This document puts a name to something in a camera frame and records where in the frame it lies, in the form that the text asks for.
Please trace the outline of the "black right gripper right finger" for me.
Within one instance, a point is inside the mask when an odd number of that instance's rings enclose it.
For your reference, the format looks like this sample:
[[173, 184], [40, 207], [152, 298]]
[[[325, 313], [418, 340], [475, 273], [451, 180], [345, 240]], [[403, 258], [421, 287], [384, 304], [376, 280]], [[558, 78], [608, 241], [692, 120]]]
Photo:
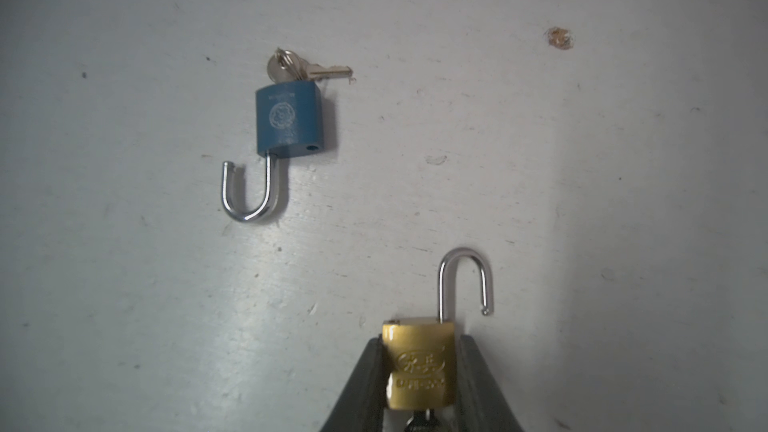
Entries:
[[523, 432], [475, 339], [461, 335], [457, 345], [458, 431]]

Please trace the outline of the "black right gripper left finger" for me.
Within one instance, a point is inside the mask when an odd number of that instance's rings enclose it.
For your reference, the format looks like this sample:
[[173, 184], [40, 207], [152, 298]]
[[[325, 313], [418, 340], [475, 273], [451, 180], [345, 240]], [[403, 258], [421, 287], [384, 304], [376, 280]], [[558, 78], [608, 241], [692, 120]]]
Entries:
[[381, 432], [386, 360], [380, 337], [368, 341], [321, 432]]

